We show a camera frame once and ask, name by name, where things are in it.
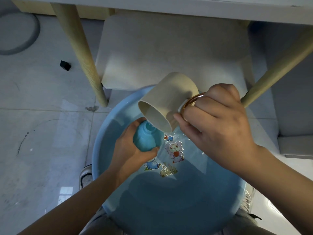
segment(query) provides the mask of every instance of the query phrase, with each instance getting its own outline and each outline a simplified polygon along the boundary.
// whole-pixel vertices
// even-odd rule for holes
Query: sneaker
[[[247,183],[245,188],[245,197],[241,201],[240,208],[246,211],[248,214],[251,213],[252,201],[254,198],[256,189]]]
[[[79,176],[79,190],[88,186],[91,182],[93,182],[93,179],[92,179],[92,170],[91,170],[91,164],[90,164],[88,166],[85,166],[81,170],[81,173]]]

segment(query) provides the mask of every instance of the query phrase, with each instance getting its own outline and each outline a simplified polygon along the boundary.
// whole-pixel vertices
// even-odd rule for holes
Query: cartoon sticker
[[[145,171],[148,171],[148,170],[153,170],[153,169],[158,169],[159,166],[161,166],[162,164],[161,163],[157,163],[155,161],[155,159],[151,162],[146,162],[144,163],[144,166],[146,167],[145,168]]]
[[[173,175],[178,172],[176,167],[172,167],[170,164],[168,164],[168,167],[166,166],[166,163],[164,162],[164,165],[162,165],[162,170],[160,171],[161,177],[166,177],[168,175]]]
[[[166,141],[173,141],[173,136],[167,136],[167,134],[164,134],[164,140],[166,140]]]
[[[172,144],[166,143],[165,149],[167,150],[167,153],[170,154],[170,158],[173,159],[173,163],[177,163],[184,160],[181,141],[177,141]]]

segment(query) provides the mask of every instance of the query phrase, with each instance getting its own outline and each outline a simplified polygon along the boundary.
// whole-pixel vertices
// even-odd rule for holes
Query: hand
[[[149,152],[141,152],[133,143],[137,127],[145,120],[146,118],[142,117],[132,122],[115,143],[109,169],[117,171],[120,183],[138,171],[145,162],[157,156],[158,147]]]
[[[184,117],[189,123],[179,113],[174,117],[199,149],[234,173],[253,163],[260,149],[253,141],[245,109],[232,84],[213,85],[194,106],[186,107]]]

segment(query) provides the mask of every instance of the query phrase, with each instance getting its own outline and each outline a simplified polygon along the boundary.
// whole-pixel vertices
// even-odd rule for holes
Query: blue bottle
[[[163,138],[163,132],[145,120],[138,126],[133,142],[140,151],[147,152],[154,147],[160,147],[163,142]]]

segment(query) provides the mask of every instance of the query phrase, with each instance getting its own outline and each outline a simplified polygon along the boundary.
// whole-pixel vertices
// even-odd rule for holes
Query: black small block
[[[68,62],[61,60],[60,67],[62,67],[64,70],[68,71],[72,66]]]

